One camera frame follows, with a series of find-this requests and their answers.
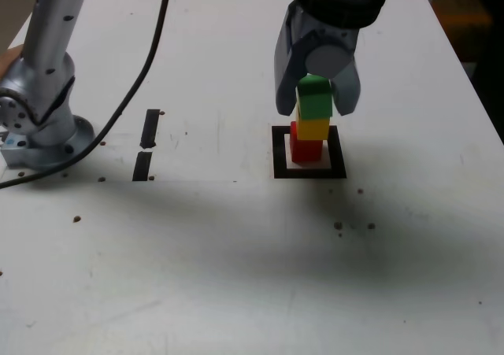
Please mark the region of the person's hand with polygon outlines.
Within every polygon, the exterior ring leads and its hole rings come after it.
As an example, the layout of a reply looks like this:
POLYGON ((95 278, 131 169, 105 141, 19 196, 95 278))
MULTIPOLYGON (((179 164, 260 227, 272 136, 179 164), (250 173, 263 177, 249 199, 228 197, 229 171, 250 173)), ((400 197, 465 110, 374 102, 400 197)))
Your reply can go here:
POLYGON ((2 78, 8 71, 10 65, 20 56, 23 50, 23 45, 9 48, 0 55, 0 78, 2 78))

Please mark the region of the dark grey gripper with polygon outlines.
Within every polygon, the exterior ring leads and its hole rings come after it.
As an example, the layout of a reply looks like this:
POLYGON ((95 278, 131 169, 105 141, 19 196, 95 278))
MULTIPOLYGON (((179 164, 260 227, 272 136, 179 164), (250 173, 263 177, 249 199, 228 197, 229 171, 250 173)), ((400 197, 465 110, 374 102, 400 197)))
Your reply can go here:
POLYGON ((311 45, 310 33, 335 40, 350 51, 350 62, 331 80, 336 110, 340 115, 351 114, 358 103, 361 83, 354 57, 358 29, 337 28, 326 24, 307 12, 297 2, 287 7, 274 53, 276 110, 280 115, 291 115, 296 104, 296 87, 307 74, 306 57, 311 45))

